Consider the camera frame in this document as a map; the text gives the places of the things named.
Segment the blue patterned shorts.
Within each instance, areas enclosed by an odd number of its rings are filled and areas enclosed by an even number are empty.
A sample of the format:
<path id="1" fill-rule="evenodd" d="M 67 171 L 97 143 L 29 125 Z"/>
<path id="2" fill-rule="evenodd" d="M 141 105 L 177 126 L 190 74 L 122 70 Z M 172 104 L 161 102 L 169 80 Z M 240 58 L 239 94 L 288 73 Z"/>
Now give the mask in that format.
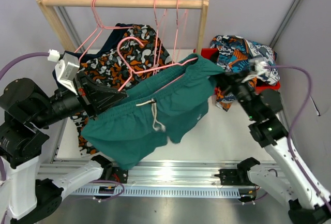
<path id="1" fill-rule="evenodd" d="M 217 48 L 219 54 L 214 62 L 225 72 L 241 72 L 253 59 L 262 58 L 271 66 L 276 64 L 277 53 L 270 47 L 256 41 L 250 41 L 235 35 L 217 35 L 210 42 L 210 48 Z M 270 68 L 267 73 L 269 85 L 275 85 L 280 80 L 277 68 Z M 216 106 L 228 111 L 236 98 L 232 95 L 222 95 L 222 90 L 216 88 Z"/>

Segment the orange camouflage shorts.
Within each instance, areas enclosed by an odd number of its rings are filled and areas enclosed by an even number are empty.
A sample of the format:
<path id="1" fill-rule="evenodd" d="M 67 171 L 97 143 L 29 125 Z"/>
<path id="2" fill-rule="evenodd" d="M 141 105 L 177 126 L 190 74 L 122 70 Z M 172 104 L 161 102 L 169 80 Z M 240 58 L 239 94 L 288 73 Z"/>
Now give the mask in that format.
<path id="1" fill-rule="evenodd" d="M 136 27 L 128 31 L 126 37 L 139 39 L 143 46 L 134 40 L 126 40 L 122 43 L 120 51 L 127 63 L 136 71 L 147 70 L 153 67 L 156 31 L 149 25 L 135 24 Z M 162 45 L 159 67 L 170 64 L 172 61 L 170 54 Z M 117 53 L 116 64 L 121 66 L 121 72 L 116 73 L 111 69 L 113 80 L 122 85 L 129 77 L 128 67 L 120 59 Z"/>

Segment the pink hanger camouflage shorts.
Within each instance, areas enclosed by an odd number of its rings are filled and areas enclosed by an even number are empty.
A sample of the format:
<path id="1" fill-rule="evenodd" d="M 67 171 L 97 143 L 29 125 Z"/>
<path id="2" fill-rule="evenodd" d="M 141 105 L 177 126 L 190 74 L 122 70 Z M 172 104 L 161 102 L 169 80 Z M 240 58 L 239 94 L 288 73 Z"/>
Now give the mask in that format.
<path id="1" fill-rule="evenodd" d="M 166 25 L 165 23 L 166 23 L 167 14 L 168 14 L 168 9 L 166 8 L 164 10 L 160 20 L 158 20 L 157 13 L 156 13 L 156 3 L 157 3 L 157 0 L 154 0 L 153 11 L 154 11 L 155 24 L 156 24 L 156 38 L 155 38 L 153 69 L 157 69 L 159 67 L 162 40 L 163 40 L 163 36 L 164 36 L 164 31 L 162 31 L 161 36 L 159 36 L 159 29 L 163 23 L 164 23 L 164 26 Z"/>

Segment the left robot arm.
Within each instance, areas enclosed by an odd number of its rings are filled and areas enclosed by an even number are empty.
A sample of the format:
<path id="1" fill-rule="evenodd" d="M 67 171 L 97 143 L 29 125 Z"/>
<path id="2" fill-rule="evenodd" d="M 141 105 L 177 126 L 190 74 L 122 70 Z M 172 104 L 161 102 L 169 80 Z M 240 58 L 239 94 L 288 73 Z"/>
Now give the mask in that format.
<path id="1" fill-rule="evenodd" d="M 49 97 L 31 79 L 21 78 L 6 86 L 1 95 L 5 121 L 1 125 L 1 220 L 11 223 L 37 223 L 50 216 L 72 192 L 88 183 L 121 182 L 112 163 L 98 155 L 87 164 L 58 178 L 39 180 L 42 145 L 50 125 L 80 111 L 97 118 L 127 96 L 95 83 L 80 72 L 73 89 L 60 88 Z"/>

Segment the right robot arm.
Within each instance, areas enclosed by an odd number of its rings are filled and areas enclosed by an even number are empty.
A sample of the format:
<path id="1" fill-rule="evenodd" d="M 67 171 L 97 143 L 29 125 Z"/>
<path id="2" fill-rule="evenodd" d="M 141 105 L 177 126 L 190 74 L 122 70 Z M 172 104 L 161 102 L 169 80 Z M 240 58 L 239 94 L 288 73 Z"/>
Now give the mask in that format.
<path id="1" fill-rule="evenodd" d="M 309 170 L 277 117 L 282 110 L 280 94 L 270 88 L 257 94 L 245 76 L 244 72 L 220 74 L 216 76 L 217 85 L 236 97 L 252 121 L 251 136 L 271 155 L 288 182 L 252 157 L 237 165 L 237 180 L 262 187 L 287 209 L 292 223 L 325 223 L 330 220 L 330 192 Z"/>

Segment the navy blue shorts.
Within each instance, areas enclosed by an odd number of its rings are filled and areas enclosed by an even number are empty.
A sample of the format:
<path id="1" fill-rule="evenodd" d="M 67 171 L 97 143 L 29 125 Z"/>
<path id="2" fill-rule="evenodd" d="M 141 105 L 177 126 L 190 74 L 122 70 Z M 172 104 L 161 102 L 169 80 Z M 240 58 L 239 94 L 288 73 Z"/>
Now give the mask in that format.
<path id="1" fill-rule="evenodd" d="M 65 51 L 65 53 L 81 60 L 80 70 L 93 81 L 108 87 L 118 89 L 121 85 L 113 80 L 111 69 L 121 72 L 121 66 L 116 64 L 116 48 L 118 43 L 135 28 L 135 24 L 117 23 L 102 48 L 95 54 Z"/>

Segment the pink hanger far left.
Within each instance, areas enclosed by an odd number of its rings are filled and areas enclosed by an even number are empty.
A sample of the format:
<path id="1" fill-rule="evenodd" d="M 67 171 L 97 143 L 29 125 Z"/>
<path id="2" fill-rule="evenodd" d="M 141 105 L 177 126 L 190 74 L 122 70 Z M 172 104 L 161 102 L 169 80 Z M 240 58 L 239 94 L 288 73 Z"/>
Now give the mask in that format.
<path id="1" fill-rule="evenodd" d="M 88 7 L 82 8 L 78 21 L 78 34 L 80 41 L 75 52 L 96 52 L 106 42 L 110 33 L 119 22 L 124 21 L 125 11 L 121 8 L 101 6 L 101 3 L 109 0 L 90 0 Z"/>

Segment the red plastic tray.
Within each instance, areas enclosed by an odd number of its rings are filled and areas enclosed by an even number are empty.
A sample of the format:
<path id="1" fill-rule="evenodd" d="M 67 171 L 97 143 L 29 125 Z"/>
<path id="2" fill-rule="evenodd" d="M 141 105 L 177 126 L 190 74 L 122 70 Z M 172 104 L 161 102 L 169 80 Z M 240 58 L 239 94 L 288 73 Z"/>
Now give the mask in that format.
<path id="1" fill-rule="evenodd" d="M 205 59 L 208 59 L 210 61 L 215 62 L 217 60 L 217 55 L 219 54 L 219 51 L 217 48 L 203 48 L 201 51 L 201 56 Z M 260 79 L 257 79 L 257 84 L 255 87 L 255 91 L 257 93 L 260 93 L 266 89 L 273 89 L 273 90 L 279 90 L 280 89 L 280 82 L 277 82 L 275 85 L 269 85 L 266 82 L 261 81 Z"/>

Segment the wooden clothes rack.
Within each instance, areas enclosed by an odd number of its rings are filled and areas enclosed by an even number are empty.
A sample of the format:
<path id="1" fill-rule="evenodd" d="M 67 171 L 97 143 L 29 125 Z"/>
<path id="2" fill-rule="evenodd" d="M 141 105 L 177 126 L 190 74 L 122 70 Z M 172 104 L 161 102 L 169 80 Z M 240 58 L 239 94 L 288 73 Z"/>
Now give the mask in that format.
<path id="1" fill-rule="evenodd" d="M 55 7 L 89 7 L 92 0 L 36 0 L 41 12 L 56 34 L 64 50 L 75 51 L 66 28 L 60 20 Z M 96 7 L 110 8 L 160 8 L 160 9 L 198 9 L 201 11 L 196 52 L 201 53 L 206 27 L 209 0 L 97 0 Z"/>

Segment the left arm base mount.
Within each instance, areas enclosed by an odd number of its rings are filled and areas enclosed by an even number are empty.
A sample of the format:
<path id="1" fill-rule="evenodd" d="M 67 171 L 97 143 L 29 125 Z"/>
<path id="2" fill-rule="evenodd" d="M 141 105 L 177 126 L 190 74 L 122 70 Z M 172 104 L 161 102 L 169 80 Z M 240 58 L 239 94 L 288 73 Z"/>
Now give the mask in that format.
<path id="1" fill-rule="evenodd" d="M 116 181 L 126 184 L 128 181 L 128 170 L 122 170 L 120 167 L 108 168 L 102 176 L 103 180 Z"/>

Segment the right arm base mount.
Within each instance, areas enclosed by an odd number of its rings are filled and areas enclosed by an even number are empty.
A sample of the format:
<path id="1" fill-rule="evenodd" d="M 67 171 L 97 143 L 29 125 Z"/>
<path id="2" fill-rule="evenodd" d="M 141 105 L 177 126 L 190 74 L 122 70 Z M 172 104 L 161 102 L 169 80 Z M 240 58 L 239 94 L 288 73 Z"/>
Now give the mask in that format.
<path id="1" fill-rule="evenodd" d="M 240 169 L 220 169 L 214 177 L 220 179 L 223 186 L 248 186 L 250 181 L 247 175 Z"/>

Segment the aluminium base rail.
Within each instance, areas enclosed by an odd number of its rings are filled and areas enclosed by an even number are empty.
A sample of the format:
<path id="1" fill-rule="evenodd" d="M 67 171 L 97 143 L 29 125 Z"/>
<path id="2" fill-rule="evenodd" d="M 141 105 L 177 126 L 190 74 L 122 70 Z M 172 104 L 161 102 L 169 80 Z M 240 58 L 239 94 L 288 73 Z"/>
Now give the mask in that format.
<path id="1" fill-rule="evenodd" d="M 85 165 L 87 160 L 56 160 L 43 163 L 37 178 L 56 178 Z M 220 184 L 215 177 L 221 169 L 236 169 L 236 162 L 184 162 L 174 160 L 155 160 L 139 163 L 123 174 L 127 185 L 132 186 L 170 186 L 203 187 Z"/>

